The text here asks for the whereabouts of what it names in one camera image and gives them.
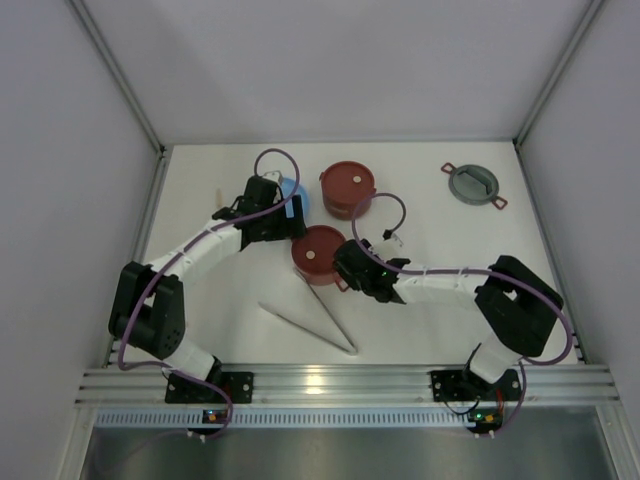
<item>cable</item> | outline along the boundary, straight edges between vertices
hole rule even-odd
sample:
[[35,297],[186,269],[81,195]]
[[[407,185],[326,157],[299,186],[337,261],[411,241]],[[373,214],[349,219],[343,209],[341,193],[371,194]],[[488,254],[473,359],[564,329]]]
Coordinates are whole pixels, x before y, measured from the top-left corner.
[[[230,225],[235,225],[237,223],[241,223],[241,222],[246,222],[249,220],[255,220],[256,218],[260,218],[263,217],[265,215],[269,215],[273,212],[275,212],[276,210],[278,210],[279,208],[282,208],[285,206],[285,204],[291,200],[293,198],[293,196],[296,194],[296,191],[298,190],[298,186],[300,185],[300,169],[298,168],[298,164],[296,163],[295,159],[287,152],[285,152],[284,150],[281,150],[279,148],[268,148],[266,150],[264,150],[262,153],[260,153],[260,155],[258,155],[258,157],[256,158],[256,161],[253,165],[253,171],[256,175],[258,175],[258,165],[260,164],[260,161],[264,158],[265,155],[269,154],[269,153],[279,153],[280,155],[283,155],[284,157],[286,157],[291,164],[293,165],[293,169],[295,170],[296,173],[296,177],[295,177],[295,184],[293,186],[293,189],[291,190],[291,193],[284,199],[282,199],[280,202],[276,203],[275,205],[267,208],[266,210],[262,210],[260,212],[256,212],[256,213],[252,213],[250,215],[245,215],[243,217],[240,218],[235,218],[233,220],[229,220],[223,223],[220,223],[216,226],[214,226],[211,230],[204,230],[202,232],[200,232],[193,240],[191,240],[191,242],[189,242],[185,247],[184,250],[182,252],[178,252],[176,253],[176,255],[171,258],[171,260],[169,260],[151,279],[151,281],[148,283],[148,285],[146,286],[146,288],[143,290],[142,294],[140,295],[140,298],[138,299],[133,312],[131,312],[131,316],[129,317],[129,322],[127,323],[127,327],[125,328],[124,334],[122,335],[122,340],[121,340],[121,344],[120,344],[120,350],[118,351],[118,368],[120,368],[120,370],[123,371],[128,371],[128,370],[133,370],[134,368],[138,368],[138,367],[143,367],[143,366],[155,366],[155,367],[161,367],[161,368],[170,368],[172,373],[174,373],[175,375],[178,375],[182,378],[184,378],[185,380],[188,380],[190,382],[196,383],[198,385],[202,385],[206,388],[209,388],[211,390],[213,390],[215,393],[217,393],[218,395],[220,395],[225,403],[227,404],[227,416],[225,418],[224,423],[222,424],[222,426],[214,433],[207,435],[206,438],[209,439],[214,439],[219,437],[224,430],[227,429],[227,427],[229,426],[229,424],[231,423],[231,418],[233,417],[233,402],[231,401],[231,399],[229,398],[229,396],[224,392],[224,390],[222,390],[221,388],[217,387],[216,385],[213,385],[212,383],[209,382],[205,382],[203,380],[199,380],[195,377],[192,377],[191,375],[188,375],[184,372],[181,372],[179,370],[173,369],[170,365],[167,365],[164,362],[160,362],[160,361],[155,361],[155,360],[151,360],[151,361],[144,361],[144,362],[134,362],[134,363],[125,363],[124,361],[124,352],[125,349],[129,343],[129,338],[131,337],[131,332],[133,330],[133,327],[136,323],[136,321],[138,320],[138,315],[140,314],[140,310],[142,310],[142,307],[144,305],[145,300],[151,295],[151,293],[153,292],[153,289],[155,288],[156,284],[158,283],[158,281],[162,278],[162,276],[167,272],[167,270],[169,270],[173,265],[175,265],[175,263],[182,257],[184,256],[185,253],[187,253],[189,250],[191,250],[193,247],[195,247],[198,242],[200,242],[203,238],[209,236],[211,233],[220,230],[222,228],[228,227]],[[132,453],[130,453],[129,455],[127,455],[127,457],[125,457],[125,460],[128,460],[132,455],[134,455],[135,453],[137,453],[138,451],[142,450],[144,447],[146,447],[148,444],[150,444],[154,439],[156,438],[161,438],[164,436],[167,436],[169,433],[175,433],[175,431],[170,431],[170,432],[164,432],[161,433],[159,435],[157,435],[156,437],[153,437],[152,439],[144,442],[142,445],[136,447]]]
[[451,413],[453,413],[454,415],[459,415],[461,417],[464,417],[465,415],[469,415],[476,408],[478,408],[478,405],[480,405],[480,399],[477,399],[476,403],[472,407],[469,407],[464,412],[456,412],[453,408],[451,408],[451,406],[449,405],[449,403],[446,400],[443,400],[443,402],[444,402],[444,406],[447,407],[449,409],[449,411],[451,411]]
[[382,265],[387,270],[390,270],[390,271],[395,272],[395,273],[400,273],[400,274],[403,274],[403,275],[420,275],[420,276],[422,276],[422,275],[458,275],[458,274],[461,274],[461,275],[481,275],[481,276],[486,276],[486,277],[497,278],[497,279],[502,280],[504,282],[508,282],[508,283],[514,285],[515,287],[530,293],[531,295],[535,296],[540,301],[542,301],[547,307],[549,307],[551,309],[551,311],[560,319],[560,322],[562,323],[562,326],[564,327],[565,332],[567,334],[567,340],[566,340],[566,343],[565,343],[564,350],[556,358],[553,358],[551,360],[545,360],[545,361],[535,360],[535,359],[532,359],[532,358],[529,358],[529,357],[523,357],[523,358],[527,362],[531,363],[532,365],[555,365],[556,363],[559,363],[562,360],[564,360],[565,358],[567,358],[567,356],[569,355],[569,353],[571,353],[571,350],[573,348],[573,334],[571,332],[571,325],[569,324],[569,320],[562,313],[562,311],[556,306],[555,303],[553,303],[545,295],[540,293],[535,288],[527,285],[526,283],[524,283],[524,282],[522,282],[522,281],[520,281],[520,280],[518,280],[516,278],[510,277],[509,275],[505,275],[503,273],[494,272],[493,270],[488,270],[488,269],[480,269],[480,268],[463,268],[463,269],[459,269],[459,268],[440,268],[440,269],[426,270],[426,271],[425,270],[403,270],[401,268],[394,267],[393,265],[388,265],[387,263],[383,262],[379,257],[377,257],[376,255],[371,253],[367,249],[367,247],[365,247],[362,244],[362,241],[360,240],[360,237],[358,236],[358,231],[357,231],[357,228],[356,228],[356,218],[358,218],[360,210],[364,207],[364,205],[366,205],[367,202],[370,202],[374,198],[378,198],[378,197],[390,197],[390,198],[393,198],[402,207],[402,212],[403,212],[402,218],[401,218],[400,222],[398,223],[398,225],[396,225],[393,228],[392,232],[397,230],[400,227],[400,225],[402,225],[402,223],[404,222],[405,217],[406,217],[406,210],[407,209],[406,209],[405,203],[397,195],[394,195],[392,193],[374,193],[374,194],[369,195],[368,197],[366,197],[360,203],[358,203],[358,205],[356,206],[355,210],[353,211],[353,216],[351,218],[351,231],[353,232],[353,238],[356,241],[356,244],[360,247],[360,249],[369,258],[371,258],[374,262]]
[[502,391],[499,388],[496,390],[496,401],[498,403],[498,413],[502,415],[504,413],[504,400],[502,399]]
[[502,427],[500,427],[500,429],[494,433],[496,435],[498,433],[502,434],[507,426],[509,426],[513,422],[513,419],[520,412],[522,404],[524,403],[525,396],[527,394],[527,374],[524,371],[524,365],[522,364],[522,362],[518,362],[518,366],[520,367],[520,374],[522,375],[522,392],[520,393],[520,398],[518,399],[518,403],[514,407],[513,412],[511,412],[507,420],[502,424]]

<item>white table surface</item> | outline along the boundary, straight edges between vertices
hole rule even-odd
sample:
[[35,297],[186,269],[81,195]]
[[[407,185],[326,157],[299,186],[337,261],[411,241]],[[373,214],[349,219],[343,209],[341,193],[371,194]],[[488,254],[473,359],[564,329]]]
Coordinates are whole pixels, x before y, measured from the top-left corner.
[[[408,207],[397,232],[403,256],[430,266],[487,267],[501,254],[519,258],[553,285],[525,182],[510,143],[337,143],[284,145],[201,145],[175,147],[158,205],[146,260],[165,254],[196,233],[217,210],[216,191],[229,205],[241,194],[256,156],[278,146],[299,163],[311,198],[307,225],[326,224],[351,238],[349,222],[331,217],[322,205],[318,177],[329,165],[353,160],[367,165],[379,192],[401,196]],[[489,168],[509,205],[469,206],[450,193],[445,162]],[[280,169],[293,177],[284,157],[270,154],[261,171]],[[379,199],[359,221],[359,232],[381,238],[395,225],[400,209]],[[226,259],[197,285],[186,289],[187,336],[223,363],[300,364],[461,364],[490,333],[479,313],[427,304],[384,305],[362,293],[317,288],[358,345],[349,356],[301,333],[261,310],[266,301],[283,314],[335,341],[337,328],[306,286],[294,275],[290,241],[250,245]],[[562,351],[565,333],[556,322],[545,353]],[[146,354],[130,348],[127,359]],[[572,351],[564,363],[576,363]]]

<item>metal floor panel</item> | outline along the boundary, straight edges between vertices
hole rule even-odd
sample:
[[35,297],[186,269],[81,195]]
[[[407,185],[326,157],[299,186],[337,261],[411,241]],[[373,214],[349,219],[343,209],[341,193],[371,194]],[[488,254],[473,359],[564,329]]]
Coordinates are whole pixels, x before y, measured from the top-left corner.
[[617,478],[593,409],[523,410],[495,440],[440,429],[232,430],[201,444],[158,430],[95,429],[83,480],[607,480]]

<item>white wall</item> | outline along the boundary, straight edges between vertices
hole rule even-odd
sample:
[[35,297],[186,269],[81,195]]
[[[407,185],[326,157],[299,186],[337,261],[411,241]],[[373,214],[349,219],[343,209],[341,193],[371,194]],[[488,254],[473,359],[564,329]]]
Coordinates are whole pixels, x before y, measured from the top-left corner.
[[524,148],[594,360],[640,438],[640,2],[609,2]]
[[587,0],[87,0],[166,143],[511,139]]
[[62,0],[0,5],[0,478],[55,473],[154,154]]

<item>red pot lid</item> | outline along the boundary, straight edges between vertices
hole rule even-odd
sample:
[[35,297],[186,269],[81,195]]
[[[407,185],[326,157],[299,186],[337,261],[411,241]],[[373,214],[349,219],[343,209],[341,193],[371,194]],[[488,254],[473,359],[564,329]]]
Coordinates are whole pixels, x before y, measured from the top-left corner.
[[322,192],[334,202],[357,205],[375,192],[371,170],[357,162],[338,162],[320,175]]
[[309,274],[328,274],[333,270],[333,255],[346,239],[338,230],[327,225],[307,228],[307,234],[296,238],[291,256],[296,266]]

